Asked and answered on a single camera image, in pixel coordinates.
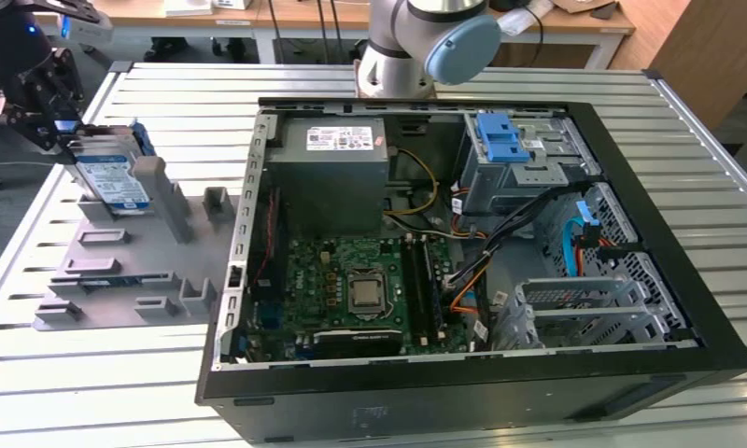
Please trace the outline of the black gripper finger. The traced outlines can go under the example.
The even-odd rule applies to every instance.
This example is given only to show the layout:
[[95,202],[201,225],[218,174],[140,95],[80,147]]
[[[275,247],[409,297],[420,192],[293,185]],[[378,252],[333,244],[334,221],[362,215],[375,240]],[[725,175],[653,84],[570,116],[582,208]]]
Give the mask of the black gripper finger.
[[54,48],[47,59],[20,76],[20,105],[44,118],[80,121],[84,87],[74,53]]
[[75,164],[72,152],[62,148],[62,135],[55,120],[42,112],[10,102],[0,95],[0,134],[14,144],[32,144],[34,149],[59,164]]

